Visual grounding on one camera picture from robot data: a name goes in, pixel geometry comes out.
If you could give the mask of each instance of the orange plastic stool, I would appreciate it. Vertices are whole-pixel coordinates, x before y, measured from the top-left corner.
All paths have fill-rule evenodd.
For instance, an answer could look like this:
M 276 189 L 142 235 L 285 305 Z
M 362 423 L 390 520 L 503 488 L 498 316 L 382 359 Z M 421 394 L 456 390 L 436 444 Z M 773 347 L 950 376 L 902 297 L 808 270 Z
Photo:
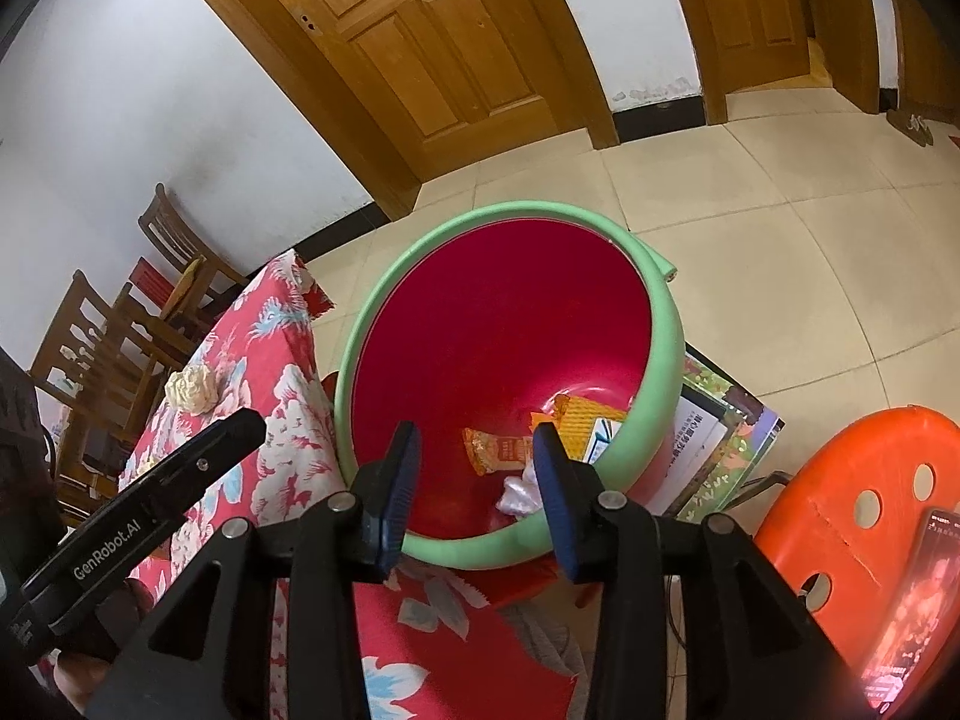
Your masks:
M 920 466 L 933 471 L 925 500 Z M 880 498 L 870 528 L 854 521 L 864 490 Z M 834 437 L 803 467 L 763 520 L 755 542 L 795 591 L 827 574 L 827 602 L 813 613 L 854 670 L 870 656 L 913 555 L 923 513 L 960 502 L 960 428 L 920 406 L 874 413 Z

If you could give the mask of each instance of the smartphone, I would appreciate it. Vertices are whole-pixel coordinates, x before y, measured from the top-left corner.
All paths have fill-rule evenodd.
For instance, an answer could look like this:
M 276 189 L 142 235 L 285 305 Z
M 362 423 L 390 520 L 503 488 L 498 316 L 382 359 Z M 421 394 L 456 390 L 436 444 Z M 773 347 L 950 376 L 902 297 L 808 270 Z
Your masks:
M 920 662 L 933 659 L 943 646 L 947 626 L 940 624 L 956 616 L 958 586 L 960 514 L 930 509 L 883 635 L 861 675 L 877 716 L 890 709 Z

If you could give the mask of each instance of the tiled floor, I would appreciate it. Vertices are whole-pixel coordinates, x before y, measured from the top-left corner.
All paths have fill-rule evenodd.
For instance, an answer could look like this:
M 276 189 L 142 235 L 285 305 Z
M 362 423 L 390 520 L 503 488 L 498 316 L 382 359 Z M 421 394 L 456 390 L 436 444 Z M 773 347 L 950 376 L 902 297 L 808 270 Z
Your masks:
M 586 132 L 445 175 L 409 217 L 310 264 L 338 308 L 316 325 L 339 367 L 377 279 L 417 238 L 474 206 L 553 199 L 607 215 L 679 268 L 688 341 L 782 414 L 758 473 L 797 470 L 861 415 L 920 403 L 960 420 L 960 149 L 920 148 L 832 89 L 730 95 L 731 122 L 592 151 Z M 776 493 L 742 507 L 751 532 Z M 597 609 L 558 584 L 544 603 L 592 651 Z M 671 679 L 678 713 L 683 652 Z

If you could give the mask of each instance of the silver bolt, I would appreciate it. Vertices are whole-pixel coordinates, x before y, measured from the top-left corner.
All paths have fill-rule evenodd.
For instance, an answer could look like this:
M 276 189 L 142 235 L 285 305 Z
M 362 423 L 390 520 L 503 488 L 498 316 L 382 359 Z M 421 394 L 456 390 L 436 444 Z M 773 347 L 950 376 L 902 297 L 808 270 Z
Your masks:
M 250 524 L 243 519 L 243 517 L 234 517 L 233 519 L 227 520 L 224 522 L 223 528 L 221 530 L 224 532 L 224 536 L 227 538 L 240 538 L 244 533 L 248 531 Z
M 326 500 L 326 504 L 333 512 L 349 512 L 356 506 L 357 497 L 353 493 L 333 493 Z
M 733 528 L 736 528 L 736 522 L 726 514 L 711 514 L 707 518 L 707 528 L 719 536 L 729 536 L 733 533 Z
M 604 490 L 597 495 L 597 503 L 608 512 L 616 512 L 627 505 L 627 496 L 619 490 Z

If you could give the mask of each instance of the red floral tablecloth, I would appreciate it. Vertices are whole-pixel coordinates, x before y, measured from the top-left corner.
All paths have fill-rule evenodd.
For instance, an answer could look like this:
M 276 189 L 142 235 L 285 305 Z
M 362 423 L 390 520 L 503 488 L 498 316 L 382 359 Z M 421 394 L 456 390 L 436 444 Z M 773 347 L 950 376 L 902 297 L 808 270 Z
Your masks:
M 267 422 L 261 449 L 206 491 L 172 538 L 171 560 L 133 572 L 155 598 L 231 517 L 260 525 L 299 517 L 344 488 L 330 403 L 320 387 L 311 319 L 332 307 L 293 250 L 272 260 L 217 322 L 191 362 L 216 373 L 217 406 L 191 416 L 166 401 L 136 445 L 121 486 L 211 421 L 241 407 Z M 402 560 L 384 586 L 355 586 L 373 720 L 562 718 L 573 681 L 522 651 L 487 599 L 441 568 Z M 277 589 L 271 717 L 286 717 L 286 586 Z

